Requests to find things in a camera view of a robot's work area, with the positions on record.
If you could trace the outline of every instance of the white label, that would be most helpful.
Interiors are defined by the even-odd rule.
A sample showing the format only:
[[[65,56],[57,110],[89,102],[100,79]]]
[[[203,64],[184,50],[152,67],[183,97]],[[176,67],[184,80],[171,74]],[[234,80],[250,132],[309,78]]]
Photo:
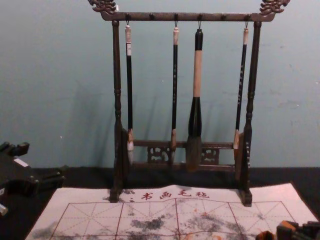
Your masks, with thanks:
[[[19,158],[16,158],[16,159],[14,159],[13,161],[15,161],[17,164],[20,164],[22,167],[28,167],[29,165],[28,164],[26,164],[24,161],[22,161],[21,159],[19,159]]]
[[[127,56],[131,56],[131,43],[126,44],[126,54]]]

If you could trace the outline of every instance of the large calligraphy brush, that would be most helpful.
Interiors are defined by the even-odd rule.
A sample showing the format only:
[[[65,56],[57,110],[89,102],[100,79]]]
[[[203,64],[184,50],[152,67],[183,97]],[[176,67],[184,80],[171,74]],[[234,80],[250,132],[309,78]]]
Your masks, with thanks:
[[[188,139],[185,148],[186,169],[189,172],[197,170],[202,154],[202,120],[201,120],[201,75],[202,75],[202,45],[203,32],[199,28],[195,33],[194,73],[193,73],[193,99],[188,124]]]

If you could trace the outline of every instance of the carved wooden panel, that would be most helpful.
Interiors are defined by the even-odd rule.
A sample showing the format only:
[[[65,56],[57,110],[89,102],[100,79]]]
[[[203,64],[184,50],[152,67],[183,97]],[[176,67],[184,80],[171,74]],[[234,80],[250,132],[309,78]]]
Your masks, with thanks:
[[[169,159],[170,148],[169,147],[148,147],[148,163],[166,163]]]
[[[219,164],[219,153],[218,148],[202,148],[201,164],[202,165],[218,165]]]
[[[115,13],[115,10],[117,9],[116,3],[114,0],[88,0],[90,5],[93,7],[92,9],[98,13],[100,12],[106,12],[109,15],[112,15]]]
[[[290,0],[262,0],[263,3],[261,3],[261,8],[260,8],[260,14],[263,16],[267,16],[269,14],[275,13],[279,14],[284,11],[282,6],[286,7],[289,3]]]

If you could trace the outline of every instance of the calligraphy brush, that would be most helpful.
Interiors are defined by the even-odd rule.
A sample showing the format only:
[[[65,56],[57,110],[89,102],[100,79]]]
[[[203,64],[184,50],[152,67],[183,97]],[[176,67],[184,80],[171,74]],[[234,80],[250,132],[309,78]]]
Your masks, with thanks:
[[[171,130],[171,158],[170,164],[175,160],[176,154],[176,121],[177,121],[177,78],[178,78],[178,37],[179,28],[173,30],[173,94],[172,94],[172,130]]]
[[[241,69],[240,69],[240,81],[239,81],[239,92],[238,92],[238,103],[236,109],[236,122],[235,122],[235,132],[233,149],[237,150],[239,148],[239,127],[240,127],[240,115],[241,115],[241,103],[242,103],[242,92],[244,88],[244,75],[246,67],[246,53],[248,44],[248,28],[245,26],[243,31],[243,46],[242,46],[242,57],[241,57]]]
[[[133,110],[132,110],[132,63],[131,63],[131,28],[125,26],[125,46],[126,46],[126,77],[128,92],[128,158],[132,164],[134,161],[134,135],[133,135]]]
[[[186,169],[189,172],[197,170],[202,154],[202,120],[201,120],[201,71],[202,71],[202,45],[203,32],[200,29],[195,33],[194,73],[193,73],[193,99],[188,124],[188,139],[185,148]]]

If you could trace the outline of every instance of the carved dragon finial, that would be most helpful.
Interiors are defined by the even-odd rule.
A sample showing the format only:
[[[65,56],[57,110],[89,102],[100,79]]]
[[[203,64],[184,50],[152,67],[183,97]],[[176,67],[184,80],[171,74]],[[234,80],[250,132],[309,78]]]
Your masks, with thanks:
[[[95,5],[92,9],[98,13],[107,12],[109,15],[115,13],[116,3],[114,0],[88,0],[91,6]]]
[[[281,6],[286,7],[288,3],[290,3],[290,0],[262,0],[263,3],[261,3],[261,15],[267,16],[269,14],[275,13],[279,14],[284,11]]]

